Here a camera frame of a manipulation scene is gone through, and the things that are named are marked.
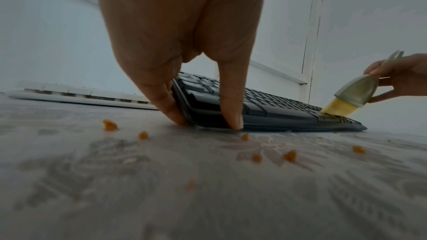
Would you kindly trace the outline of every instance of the black keyboard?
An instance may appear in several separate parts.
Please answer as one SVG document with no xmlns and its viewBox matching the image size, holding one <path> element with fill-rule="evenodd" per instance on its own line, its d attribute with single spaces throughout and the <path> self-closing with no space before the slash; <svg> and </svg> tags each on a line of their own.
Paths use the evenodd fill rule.
<svg viewBox="0 0 427 240">
<path fill-rule="evenodd" d="M 172 91 L 189 123 L 206 128 L 230 128 L 221 115 L 219 81 L 180 72 Z M 245 90 L 244 130 L 251 131 L 362 131 L 367 128 L 352 119 L 321 113 L 322 108 L 300 101 Z"/>
</svg>

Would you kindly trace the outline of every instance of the floral tablecloth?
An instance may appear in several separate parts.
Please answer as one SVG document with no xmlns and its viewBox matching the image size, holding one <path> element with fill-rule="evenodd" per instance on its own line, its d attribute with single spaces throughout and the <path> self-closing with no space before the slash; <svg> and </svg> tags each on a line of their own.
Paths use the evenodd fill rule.
<svg viewBox="0 0 427 240">
<path fill-rule="evenodd" d="M 426 137 L 241 137 L 0 96 L 0 239 L 427 239 Z"/>
</svg>

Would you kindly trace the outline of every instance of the orange crumb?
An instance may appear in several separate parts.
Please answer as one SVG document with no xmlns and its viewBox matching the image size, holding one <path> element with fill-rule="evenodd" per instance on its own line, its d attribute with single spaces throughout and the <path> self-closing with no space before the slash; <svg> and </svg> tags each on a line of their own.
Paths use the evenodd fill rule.
<svg viewBox="0 0 427 240">
<path fill-rule="evenodd" d="M 194 180 L 188 181 L 187 190 L 194 190 L 196 188 L 196 182 Z"/>
<path fill-rule="evenodd" d="M 148 139 L 148 133 L 147 133 L 147 132 L 141 132 L 141 133 L 138 135 L 138 138 L 139 138 L 140 140 L 146 140 L 146 139 Z"/>
<path fill-rule="evenodd" d="M 252 161 L 256 162 L 256 163 L 260 163 L 262 161 L 262 156 L 261 155 L 253 155 Z"/>
<path fill-rule="evenodd" d="M 110 121 L 110 120 L 104 120 L 102 121 L 104 123 L 104 130 L 105 131 L 114 131 L 117 130 L 117 124 Z"/>
<path fill-rule="evenodd" d="M 291 151 L 291 152 L 283 155 L 283 159 L 287 160 L 289 162 L 295 162 L 295 160 L 297 159 L 297 153 L 296 153 L 296 151 Z"/>
<path fill-rule="evenodd" d="M 365 149 L 361 146 L 353 146 L 353 151 L 356 153 L 366 153 Z"/>
</svg>

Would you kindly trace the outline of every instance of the cleaning brush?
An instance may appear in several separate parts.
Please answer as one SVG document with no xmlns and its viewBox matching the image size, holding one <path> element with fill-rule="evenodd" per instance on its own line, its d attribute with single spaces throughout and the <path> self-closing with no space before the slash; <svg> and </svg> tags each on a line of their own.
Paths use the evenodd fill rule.
<svg viewBox="0 0 427 240">
<path fill-rule="evenodd" d="M 395 51 L 382 64 L 399 59 L 403 51 Z M 379 83 L 378 78 L 369 74 L 360 76 L 335 93 L 335 99 L 329 103 L 321 112 L 337 116 L 348 116 L 359 108 L 362 108 L 375 94 Z"/>
</svg>

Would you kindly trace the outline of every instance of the orange particle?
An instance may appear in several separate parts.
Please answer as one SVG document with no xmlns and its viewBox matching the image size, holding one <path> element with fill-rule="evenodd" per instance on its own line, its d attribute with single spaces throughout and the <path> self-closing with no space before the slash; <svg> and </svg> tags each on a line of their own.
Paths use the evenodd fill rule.
<svg viewBox="0 0 427 240">
<path fill-rule="evenodd" d="M 366 153 L 365 149 L 361 146 L 353 146 L 353 151 L 362 154 Z"/>
<path fill-rule="evenodd" d="M 187 190 L 194 190 L 196 188 L 196 182 L 194 180 L 190 180 L 186 187 Z"/>
<path fill-rule="evenodd" d="M 138 135 L 138 138 L 139 138 L 140 140 L 146 140 L 146 139 L 148 139 L 148 133 L 147 133 L 147 132 L 141 132 L 141 133 Z"/>
<path fill-rule="evenodd" d="M 291 151 L 291 152 L 283 155 L 283 159 L 287 160 L 289 162 L 295 162 L 295 160 L 297 159 L 297 153 L 296 153 L 296 151 Z"/>
<path fill-rule="evenodd" d="M 102 121 L 104 123 L 104 130 L 105 131 L 114 131 L 117 130 L 117 124 L 110 121 L 110 120 L 104 120 Z"/>
<path fill-rule="evenodd" d="M 253 155 L 252 161 L 256 162 L 256 163 L 260 163 L 262 161 L 262 156 L 261 155 Z"/>
</svg>

